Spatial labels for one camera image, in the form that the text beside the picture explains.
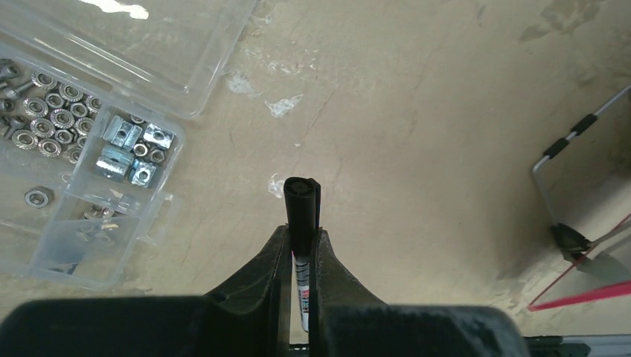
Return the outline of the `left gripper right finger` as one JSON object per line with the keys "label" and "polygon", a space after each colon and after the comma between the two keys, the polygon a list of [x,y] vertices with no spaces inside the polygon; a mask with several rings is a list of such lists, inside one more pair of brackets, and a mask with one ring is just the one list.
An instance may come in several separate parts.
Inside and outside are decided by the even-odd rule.
{"label": "left gripper right finger", "polygon": [[377,331],[370,318],[384,306],[336,257],[328,232],[318,229],[310,255],[310,355],[365,349]]}

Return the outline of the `black marker cap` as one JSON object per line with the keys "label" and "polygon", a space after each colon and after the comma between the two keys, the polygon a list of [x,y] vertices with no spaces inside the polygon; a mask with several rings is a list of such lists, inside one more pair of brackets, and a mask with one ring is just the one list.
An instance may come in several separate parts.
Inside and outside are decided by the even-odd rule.
{"label": "black marker cap", "polygon": [[321,185],[313,178],[290,177],[284,182],[284,199],[292,252],[309,257],[320,226]]}

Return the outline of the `pink framed whiteboard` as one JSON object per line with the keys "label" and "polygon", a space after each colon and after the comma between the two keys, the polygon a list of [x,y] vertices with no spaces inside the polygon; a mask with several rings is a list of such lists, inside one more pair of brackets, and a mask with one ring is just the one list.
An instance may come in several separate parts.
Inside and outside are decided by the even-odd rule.
{"label": "pink framed whiteboard", "polygon": [[630,174],[549,190],[551,233],[569,267],[529,304],[531,311],[630,294]]}

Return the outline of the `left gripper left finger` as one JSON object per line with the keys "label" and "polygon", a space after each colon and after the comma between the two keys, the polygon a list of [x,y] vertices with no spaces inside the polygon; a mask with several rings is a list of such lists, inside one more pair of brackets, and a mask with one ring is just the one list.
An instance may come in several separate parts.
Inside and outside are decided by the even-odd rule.
{"label": "left gripper left finger", "polygon": [[288,228],[205,294],[205,356],[285,356],[289,352],[292,254]]}

